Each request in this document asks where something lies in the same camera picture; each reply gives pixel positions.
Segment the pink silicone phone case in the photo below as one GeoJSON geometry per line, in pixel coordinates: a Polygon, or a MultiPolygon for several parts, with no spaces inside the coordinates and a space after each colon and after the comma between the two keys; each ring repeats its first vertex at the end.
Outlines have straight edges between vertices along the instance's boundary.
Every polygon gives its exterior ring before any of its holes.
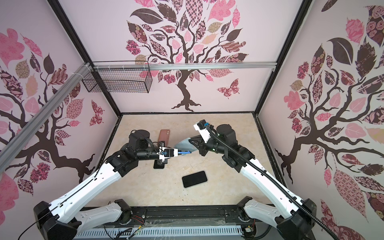
{"type": "Polygon", "coordinates": [[[158,141],[159,142],[164,142],[165,145],[168,145],[169,139],[170,139],[170,133],[171,133],[171,131],[169,129],[162,129],[162,130],[160,130],[158,141]]]}

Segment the light blue phone case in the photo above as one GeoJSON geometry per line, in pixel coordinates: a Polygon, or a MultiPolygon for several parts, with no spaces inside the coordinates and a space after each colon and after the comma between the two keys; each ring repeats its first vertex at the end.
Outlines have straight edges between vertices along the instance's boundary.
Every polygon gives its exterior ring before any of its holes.
{"type": "Polygon", "coordinates": [[[175,149],[178,149],[178,151],[181,155],[186,155],[186,154],[192,153],[191,152],[192,145],[189,143],[189,139],[190,138],[184,139],[174,146],[175,149]]]}

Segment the black smartphone from pink case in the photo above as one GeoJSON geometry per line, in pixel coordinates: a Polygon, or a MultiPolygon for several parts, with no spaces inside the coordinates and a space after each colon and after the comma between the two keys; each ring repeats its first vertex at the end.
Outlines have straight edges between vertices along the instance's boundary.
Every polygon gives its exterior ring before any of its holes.
{"type": "Polygon", "coordinates": [[[154,161],[154,169],[164,169],[165,165],[164,164],[159,164],[158,161],[154,161]]]}

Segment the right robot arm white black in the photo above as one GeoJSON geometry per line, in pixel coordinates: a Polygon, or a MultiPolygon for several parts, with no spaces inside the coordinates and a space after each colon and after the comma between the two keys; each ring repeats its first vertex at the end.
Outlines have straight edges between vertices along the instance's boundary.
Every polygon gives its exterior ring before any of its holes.
{"type": "Polygon", "coordinates": [[[255,219],[277,229],[285,240],[309,239],[315,225],[316,205],[309,199],[289,191],[276,180],[247,148],[239,145],[236,132],[228,124],[214,128],[202,120],[194,125],[198,136],[189,139],[200,153],[220,154],[223,161],[255,184],[272,202],[266,205],[246,197],[240,202],[240,212],[245,220],[255,219]]]}

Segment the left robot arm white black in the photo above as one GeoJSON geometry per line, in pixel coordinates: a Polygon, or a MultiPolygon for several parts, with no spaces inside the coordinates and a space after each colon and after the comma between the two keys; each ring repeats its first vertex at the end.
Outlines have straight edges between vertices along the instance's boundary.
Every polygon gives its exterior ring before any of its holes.
{"type": "Polygon", "coordinates": [[[45,240],[72,240],[80,232],[94,227],[131,221],[132,209],[122,199],[104,207],[83,211],[94,197],[117,182],[139,165],[139,161],[155,160],[166,164],[168,159],[181,155],[178,149],[158,146],[150,140],[150,133],[137,130],[129,135],[129,142],[109,156],[89,178],[51,203],[40,202],[34,207],[37,227],[45,240]]]}

